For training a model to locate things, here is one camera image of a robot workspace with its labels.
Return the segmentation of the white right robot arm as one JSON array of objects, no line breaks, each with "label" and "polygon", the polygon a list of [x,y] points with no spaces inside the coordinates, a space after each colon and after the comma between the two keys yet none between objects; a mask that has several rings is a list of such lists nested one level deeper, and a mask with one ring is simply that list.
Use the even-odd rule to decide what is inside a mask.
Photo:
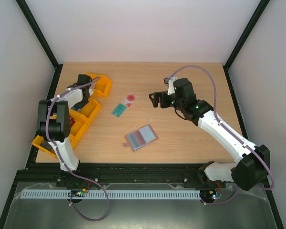
[{"label": "white right robot arm", "polygon": [[238,134],[208,102],[197,99],[188,79],[168,77],[164,83],[168,85],[168,91],[149,94],[153,106],[181,111],[184,120],[209,133],[234,160],[233,163],[206,164],[198,175],[202,186],[208,187],[221,180],[233,182],[248,191],[269,175],[270,151],[265,145],[257,146]]}]

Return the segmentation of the pink card holder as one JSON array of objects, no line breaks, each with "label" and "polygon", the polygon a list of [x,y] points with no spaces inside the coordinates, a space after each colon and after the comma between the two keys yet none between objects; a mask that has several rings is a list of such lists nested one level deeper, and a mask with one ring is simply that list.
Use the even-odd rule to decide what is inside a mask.
[{"label": "pink card holder", "polygon": [[129,147],[133,152],[145,147],[151,142],[158,140],[158,135],[155,133],[150,124],[144,125],[124,136],[124,147]]}]

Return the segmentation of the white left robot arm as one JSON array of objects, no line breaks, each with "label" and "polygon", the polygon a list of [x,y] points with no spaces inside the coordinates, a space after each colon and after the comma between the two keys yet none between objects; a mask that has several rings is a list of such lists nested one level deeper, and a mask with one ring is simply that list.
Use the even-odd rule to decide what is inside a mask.
[{"label": "white left robot arm", "polygon": [[67,172],[77,170],[80,163],[75,156],[71,142],[71,121],[69,110],[77,106],[83,108],[93,94],[92,89],[100,77],[91,78],[80,74],[76,83],[50,100],[40,100],[38,104],[37,134],[43,137],[54,150],[60,169]]}]

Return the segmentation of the teal credit card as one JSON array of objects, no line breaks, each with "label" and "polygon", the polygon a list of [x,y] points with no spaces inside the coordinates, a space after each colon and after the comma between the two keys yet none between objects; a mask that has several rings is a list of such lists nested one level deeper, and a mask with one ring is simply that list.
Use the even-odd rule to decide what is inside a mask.
[{"label": "teal credit card", "polygon": [[112,115],[116,117],[120,117],[122,113],[126,110],[126,106],[122,103],[119,103],[114,110],[112,111]]}]

